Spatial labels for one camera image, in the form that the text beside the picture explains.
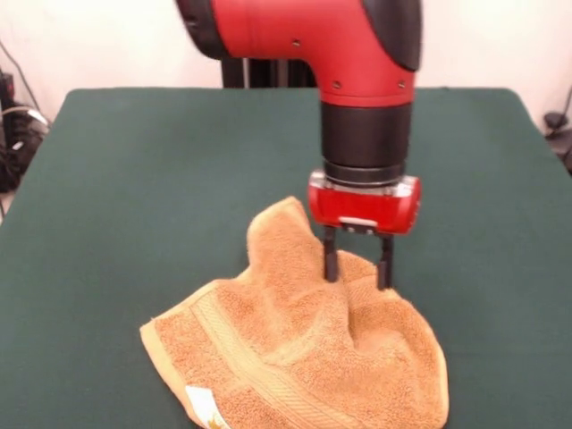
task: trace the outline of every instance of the towel label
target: towel label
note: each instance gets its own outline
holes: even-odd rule
[[[190,405],[193,406],[193,410],[203,427],[206,429],[231,429],[221,416],[210,389],[187,386],[185,390],[189,396]]]

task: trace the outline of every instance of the table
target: table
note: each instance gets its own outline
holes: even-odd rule
[[[255,214],[306,201],[318,109],[313,89],[73,91],[0,227],[0,427],[189,427],[139,327],[239,273]],[[566,170],[510,91],[421,89],[414,117],[425,194],[395,276],[447,356],[448,427],[571,427]]]

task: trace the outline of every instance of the towel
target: towel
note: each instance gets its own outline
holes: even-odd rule
[[[204,428],[442,428],[447,367],[426,320],[375,266],[323,247],[301,203],[255,217],[248,268],[214,280],[140,328],[148,355]]]

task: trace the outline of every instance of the electrical cord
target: electrical cord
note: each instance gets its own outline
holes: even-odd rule
[[[12,114],[15,112],[25,112],[28,116],[31,116],[36,121],[43,123],[48,128],[51,126],[51,122],[38,110],[34,109],[33,107],[29,107],[27,105],[16,105],[14,107],[10,107],[6,110],[2,111],[2,116],[7,114]]]
[[[21,177],[50,129],[30,107],[13,105],[5,111],[4,121],[0,122],[0,133],[6,136],[6,143],[0,141],[0,193],[19,187]]]
[[[559,126],[558,128],[562,127],[562,125],[564,125],[564,118],[566,117],[566,113],[568,111],[568,109],[570,108],[570,103],[572,102],[572,87],[570,88],[570,91],[568,92],[568,98],[566,100],[566,104],[564,105],[564,110],[562,110],[562,117],[560,119],[559,122]]]
[[[18,62],[14,59],[13,56],[10,55],[10,52],[8,52],[8,49],[6,49],[6,46],[4,45],[4,43],[2,42],[2,39],[0,39],[0,49],[2,49],[2,51],[4,52],[4,54],[8,57],[8,59],[10,60],[10,62],[14,65],[14,67],[16,67],[16,70],[18,71],[18,73],[20,74],[21,77],[21,81],[24,83],[24,86],[26,87],[26,89],[29,92],[29,96],[32,99],[32,102],[34,103],[34,107],[36,107],[36,110],[41,111],[42,109],[39,108],[39,104],[38,101],[36,99],[36,96],[34,96],[34,92],[31,90],[31,88],[29,87],[28,81],[26,80],[26,76],[24,76],[24,72],[21,70],[20,65],[18,64]]]

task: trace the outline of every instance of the white wall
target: white wall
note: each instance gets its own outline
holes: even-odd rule
[[[0,0],[0,38],[51,118],[74,88],[221,86],[174,0]],[[0,65],[13,71],[1,52]]]
[[[0,38],[51,117],[73,88],[221,85],[174,0],[1,0]],[[512,88],[541,124],[572,85],[572,0],[425,0],[418,84]]]

